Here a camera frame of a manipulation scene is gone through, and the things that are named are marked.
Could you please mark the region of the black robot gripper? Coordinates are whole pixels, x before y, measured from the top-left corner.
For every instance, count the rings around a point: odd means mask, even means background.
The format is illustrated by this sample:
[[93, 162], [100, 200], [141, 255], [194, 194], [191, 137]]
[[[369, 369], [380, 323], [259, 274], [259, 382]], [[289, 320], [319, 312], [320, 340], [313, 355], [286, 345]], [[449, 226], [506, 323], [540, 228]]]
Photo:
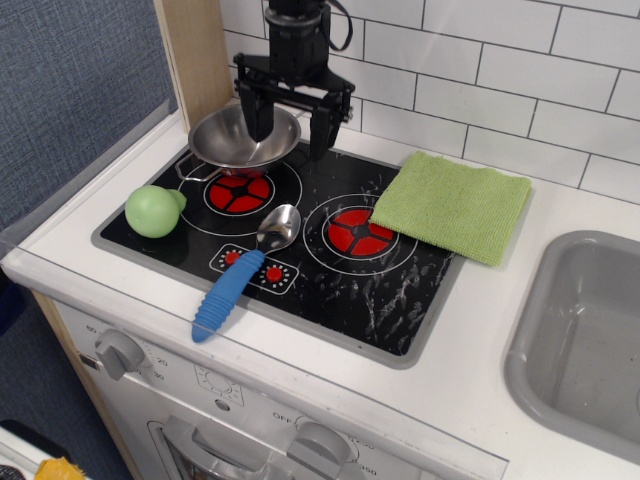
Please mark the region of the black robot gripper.
[[337, 138], [342, 122], [351, 114], [355, 85], [328, 66], [331, 51], [344, 51], [353, 36], [347, 16], [344, 44], [331, 39], [331, 14], [346, 14], [338, 1], [270, 1], [264, 17], [269, 27], [269, 54], [239, 53], [236, 90], [249, 136], [265, 140], [274, 128], [274, 104], [312, 111], [310, 156], [321, 159]]

